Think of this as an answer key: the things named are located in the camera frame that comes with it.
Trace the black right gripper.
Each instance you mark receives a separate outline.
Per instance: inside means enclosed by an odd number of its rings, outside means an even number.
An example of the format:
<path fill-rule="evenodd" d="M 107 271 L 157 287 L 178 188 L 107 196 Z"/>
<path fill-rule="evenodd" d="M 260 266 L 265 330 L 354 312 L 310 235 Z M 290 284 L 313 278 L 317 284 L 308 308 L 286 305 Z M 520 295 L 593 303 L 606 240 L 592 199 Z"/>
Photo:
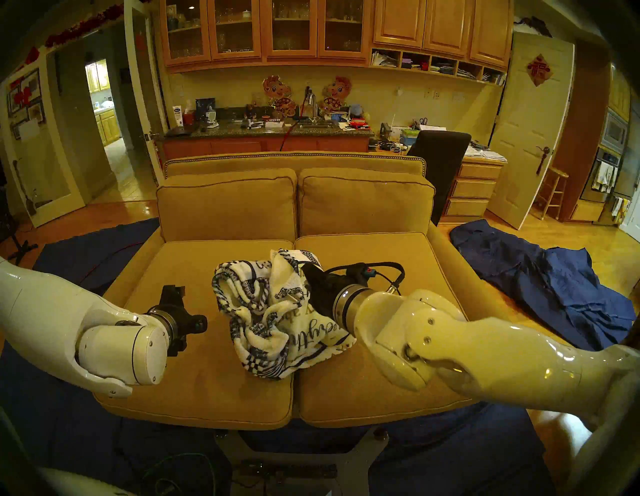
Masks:
<path fill-rule="evenodd" d="M 360 262 L 326 271 L 318 265 L 305 263 L 301 269 L 314 310 L 334 321 L 355 321 L 361 306 Z"/>

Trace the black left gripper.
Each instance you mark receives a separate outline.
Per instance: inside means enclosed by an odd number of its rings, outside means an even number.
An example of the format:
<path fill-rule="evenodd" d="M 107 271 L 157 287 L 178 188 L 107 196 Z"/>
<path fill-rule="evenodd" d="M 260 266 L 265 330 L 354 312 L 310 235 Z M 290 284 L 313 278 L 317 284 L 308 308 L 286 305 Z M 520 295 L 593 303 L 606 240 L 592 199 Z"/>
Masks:
<path fill-rule="evenodd" d="M 164 285 L 160 303 L 147 315 L 158 319 L 167 337 L 167 357 L 176 357 L 187 347 L 186 337 L 200 334 L 200 315 L 191 315 L 184 307 L 185 286 Z"/>

